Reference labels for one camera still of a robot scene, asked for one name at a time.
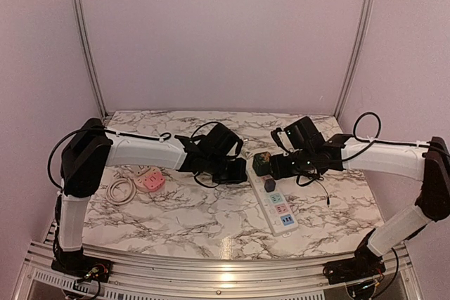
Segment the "dark grey USB charger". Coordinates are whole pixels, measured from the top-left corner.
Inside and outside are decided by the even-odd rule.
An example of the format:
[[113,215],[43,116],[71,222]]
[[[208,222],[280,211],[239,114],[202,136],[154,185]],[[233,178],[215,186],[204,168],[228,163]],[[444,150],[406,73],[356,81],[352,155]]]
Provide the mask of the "dark grey USB charger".
[[267,193],[271,193],[275,190],[276,182],[274,179],[270,178],[264,181],[264,189]]

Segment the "white long power strip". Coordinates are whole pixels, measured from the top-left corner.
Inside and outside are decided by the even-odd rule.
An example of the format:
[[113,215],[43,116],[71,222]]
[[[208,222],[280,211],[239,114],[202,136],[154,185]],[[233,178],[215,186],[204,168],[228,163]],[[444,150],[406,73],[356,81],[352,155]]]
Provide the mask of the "white long power strip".
[[290,236],[298,229],[298,222],[284,194],[277,188],[277,185],[273,192],[265,191],[264,181],[272,178],[270,175],[257,176],[251,165],[247,166],[246,173],[272,234],[275,237]]

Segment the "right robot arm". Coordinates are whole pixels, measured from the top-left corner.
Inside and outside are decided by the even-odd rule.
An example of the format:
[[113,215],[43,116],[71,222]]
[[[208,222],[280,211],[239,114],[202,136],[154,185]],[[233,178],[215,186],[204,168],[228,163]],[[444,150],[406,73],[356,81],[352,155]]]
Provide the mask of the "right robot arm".
[[332,261],[326,272],[336,276],[338,269],[362,278],[378,267],[384,254],[403,240],[417,235],[427,224],[449,217],[449,154],[442,138],[429,142],[402,143],[377,138],[357,139],[339,133],[322,144],[308,145],[289,155],[270,158],[275,179],[306,176],[309,172],[363,170],[394,174],[422,183],[414,204],[398,212],[360,242],[354,257]]

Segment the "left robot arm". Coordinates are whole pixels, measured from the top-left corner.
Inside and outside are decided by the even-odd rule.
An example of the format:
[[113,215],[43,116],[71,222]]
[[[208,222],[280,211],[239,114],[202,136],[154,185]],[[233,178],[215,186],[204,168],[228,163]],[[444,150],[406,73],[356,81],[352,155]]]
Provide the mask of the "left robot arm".
[[97,118],[69,133],[62,141],[60,196],[56,207],[58,234],[55,258],[73,275],[83,275],[89,260],[82,248],[86,208],[98,190],[104,169],[148,165],[209,174],[214,186],[240,184],[248,179],[240,157],[243,140],[220,122],[206,135],[181,136],[164,132],[144,136],[108,129]]

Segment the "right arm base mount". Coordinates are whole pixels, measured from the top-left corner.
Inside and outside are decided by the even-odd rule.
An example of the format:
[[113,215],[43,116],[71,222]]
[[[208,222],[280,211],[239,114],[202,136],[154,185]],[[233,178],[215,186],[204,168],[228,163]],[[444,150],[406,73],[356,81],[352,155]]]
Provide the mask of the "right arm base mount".
[[385,271],[386,267],[382,261],[376,261],[373,265],[369,265],[357,258],[330,261],[323,267],[323,275],[328,279],[330,285],[373,277],[383,274]]

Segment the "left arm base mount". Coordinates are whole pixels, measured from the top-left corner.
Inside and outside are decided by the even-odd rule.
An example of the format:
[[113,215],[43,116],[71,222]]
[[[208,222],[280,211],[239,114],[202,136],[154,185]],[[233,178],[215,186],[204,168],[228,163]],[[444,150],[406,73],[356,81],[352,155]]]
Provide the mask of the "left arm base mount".
[[82,281],[97,279],[100,282],[109,280],[112,266],[112,261],[92,256],[83,256],[82,259],[75,259],[65,264],[54,259],[51,263],[52,270],[77,277]]

